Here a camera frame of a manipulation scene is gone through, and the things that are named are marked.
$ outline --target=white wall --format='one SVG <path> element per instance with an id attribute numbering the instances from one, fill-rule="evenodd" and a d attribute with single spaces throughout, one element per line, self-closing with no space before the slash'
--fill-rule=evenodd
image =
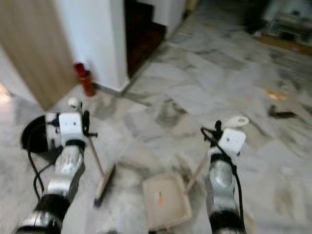
<path id="1" fill-rule="evenodd" d="M 75 61 L 95 82 L 122 91 L 127 78 L 123 0 L 54 0 Z"/>
<path id="2" fill-rule="evenodd" d="M 153 21 L 167 26 L 168 35 L 180 25 L 185 10 L 186 0 L 138 0 L 153 5 Z"/>
<path id="3" fill-rule="evenodd" d="M 13 94 L 37 103 L 0 44 L 0 82 Z"/>
<path id="4" fill-rule="evenodd" d="M 275 13 L 279 10 L 282 4 L 282 0 L 273 0 L 268 7 L 263 18 L 265 20 L 272 20 Z M 312 2 L 311 0 L 289 0 L 288 3 L 283 8 L 284 13 L 291 13 L 297 10 L 301 13 L 302 17 L 311 18 Z"/>

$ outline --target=red bottle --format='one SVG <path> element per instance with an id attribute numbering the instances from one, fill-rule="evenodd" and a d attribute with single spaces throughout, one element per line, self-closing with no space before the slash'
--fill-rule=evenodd
<path id="1" fill-rule="evenodd" d="M 91 72 L 86 70 L 81 62 L 74 63 L 74 70 L 83 87 L 84 93 L 89 97 L 94 96 L 96 94 L 96 90 L 92 83 Z"/>

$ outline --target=robotic hand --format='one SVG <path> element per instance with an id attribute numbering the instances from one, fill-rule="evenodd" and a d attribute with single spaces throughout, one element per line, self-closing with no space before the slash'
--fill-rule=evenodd
<path id="1" fill-rule="evenodd" d="M 221 130 L 221 122 L 217 121 L 216 130 L 201 128 L 205 140 L 211 142 L 208 156 L 211 158 L 210 172 L 205 179 L 207 189 L 207 213 L 213 233 L 244 234 L 244 217 L 242 195 L 236 166 L 232 158 L 239 155 L 245 134 L 233 129 Z M 239 193 L 239 212 L 234 198 L 236 178 Z"/>
<path id="2" fill-rule="evenodd" d="M 89 134 L 89 112 L 82 114 L 82 103 L 75 98 L 72 113 L 58 116 L 63 151 L 56 160 L 55 174 L 34 211 L 15 229 L 16 234 L 59 234 L 65 214 L 78 190 L 84 172 L 83 154 Z"/>

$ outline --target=beige dustpan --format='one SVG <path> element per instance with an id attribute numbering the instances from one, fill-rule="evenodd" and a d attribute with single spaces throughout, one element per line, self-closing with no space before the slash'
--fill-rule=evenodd
<path id="1" fill-rule="evenodd" d="M 168 229 L 192 217 L 189 197 L 179 174 L 165 173 L 143 181 L 149 231 Z"/>

